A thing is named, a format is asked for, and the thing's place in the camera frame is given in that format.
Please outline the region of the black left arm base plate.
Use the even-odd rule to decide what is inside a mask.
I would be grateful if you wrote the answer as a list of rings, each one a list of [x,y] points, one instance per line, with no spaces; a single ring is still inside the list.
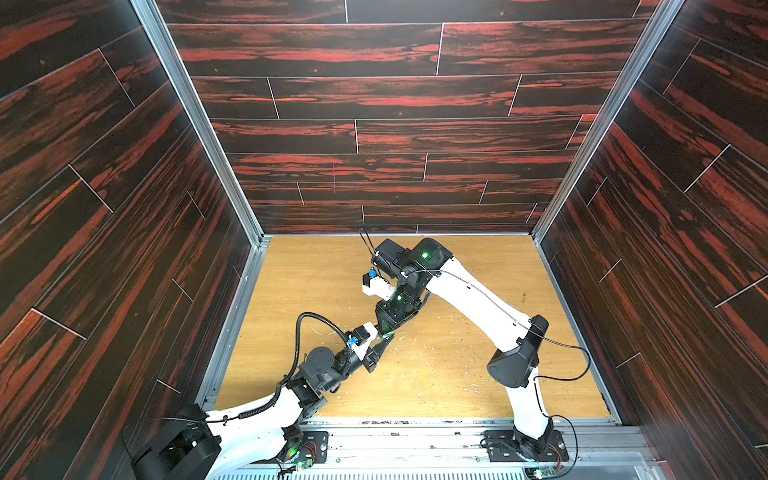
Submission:
[[[328,431],[303,431],[300,438],[289,439],[280,461],[284,464],[308,466],[309,464],[325,464],[329,451]]]

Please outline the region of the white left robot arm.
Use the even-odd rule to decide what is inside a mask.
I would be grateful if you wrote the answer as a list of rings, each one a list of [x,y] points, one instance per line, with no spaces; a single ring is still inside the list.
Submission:
[[[373,371],[392,338],[368,322],[343,334],[341,351],[310,351],[270,396],[226,410],[182,408],[134,454],[134,476],[213,479],[249,463],[288,461],[300,448],[299,423],[322,409],[324,394],[338,390],[356,370]]]

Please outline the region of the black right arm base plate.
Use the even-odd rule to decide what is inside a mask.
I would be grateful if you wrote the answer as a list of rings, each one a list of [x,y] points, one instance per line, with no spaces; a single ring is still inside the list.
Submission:
[[[549,429],[534,439],[512,430],[486,430],[480,446],[492,463],[543,462],[564,464],[570,459],[562,433]]]

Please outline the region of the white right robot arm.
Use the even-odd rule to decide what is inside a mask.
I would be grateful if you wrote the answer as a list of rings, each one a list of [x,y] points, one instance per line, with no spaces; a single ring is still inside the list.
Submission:
[[[375,274],[363,277],[363,292],[377,296],[379,335],[385,337],[415,318],[427,295],[436,295],[471,320],[493,343],[489,375],[507,391],[514,428],[524,439],[541,441],[552,430],[539,393],[538,351],[549,322],[530,317],[482,285],[438,241],[426,238],[408,249],[386,239],[371,257]]]

